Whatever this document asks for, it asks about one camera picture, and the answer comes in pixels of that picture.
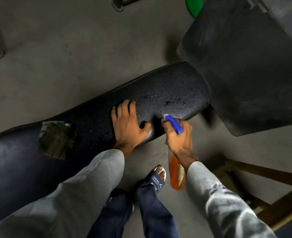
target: gray shirt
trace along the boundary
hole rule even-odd
[[[54,192],[0,221],[0,237],[85,238],[109,194],[120,183],[124,163],[124,155],[117,149],[101,152]],[[201,162],[190,165],[186,184],[205,212],[215,238],[276,237]]]

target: black panel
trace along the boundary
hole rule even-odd
[[[110,112],[124,99],[137,101],[139,123],[155,121],[147,140],[163,134],[159,118],[168,113],[189,119],[210,102],[210,90],[196,69],[178,62],[156,69],[48,120],[77,126],[82,137],[69,160],[37,152],[42,122],[0,133],[0,220],[48,195],[57,185],[87,166],[99,152],[115,144]]]
[[[247,0],[208,0],[178,48],[235,136],[292,124],[292,38],[266,11]]]

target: person's left hand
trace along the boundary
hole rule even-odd
[[[132,101],[129,105],[129,100],[126,99],[116,109],[113,107],[111,112],[116,144],[114,149],[119,149],[123,152],[124,157],[127,157],[133,149],[139,145],[149,134],[151,123],[145,123],[145,127],[141,129],[138,126],[136,116],[136,102]]]

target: pants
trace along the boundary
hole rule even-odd
[[[174,217],[158,200],[152,184],[141,185],[135,199],[141,211],[146,238],[179,238]],[[87,238],[121,238],[132,211],[132,205],[125,195],[113,197],[102,209]]]

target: hand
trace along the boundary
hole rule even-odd
[[[162,119],[162,126],[166,133],[166,144],[187,172],[189,166],[198,161],[198,158],[192,152],[192,126],[186,120],[177,120],[184,130],[181,134],[177,134],[171,123],[164,118]]]
[[[151,123],[145,123],[145,127],[140,129],[136,116],[136,102],[132,101],[129,105],[129,100],[126,99],[116,109],[113,107],[111,112],[116,144],[115,149],[123,152],[124,157],[127,157],[133,149],[139,145],[149,134]]]

